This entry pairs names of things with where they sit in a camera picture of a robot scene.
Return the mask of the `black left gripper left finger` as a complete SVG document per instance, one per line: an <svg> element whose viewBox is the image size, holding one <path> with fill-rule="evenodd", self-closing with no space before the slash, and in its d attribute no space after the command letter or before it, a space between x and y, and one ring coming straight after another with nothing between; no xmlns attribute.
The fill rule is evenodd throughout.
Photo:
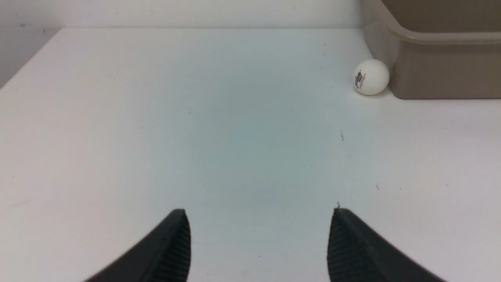
<svg viewBox="0 0 501 282"><path fill-rule="evenodd" d="M189 220L184 209L175 209L88 282L186 282L190 263Z"/></svg>

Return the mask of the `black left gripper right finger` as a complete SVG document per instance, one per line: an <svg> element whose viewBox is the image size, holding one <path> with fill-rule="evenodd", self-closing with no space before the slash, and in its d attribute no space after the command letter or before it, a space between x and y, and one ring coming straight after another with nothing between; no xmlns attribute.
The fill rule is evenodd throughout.
<svg viewBox="0 0 501 282"><path fill-rule="evenodd" d="M440 282L349 209L333 211L327 247L331 282Z"/></svg>

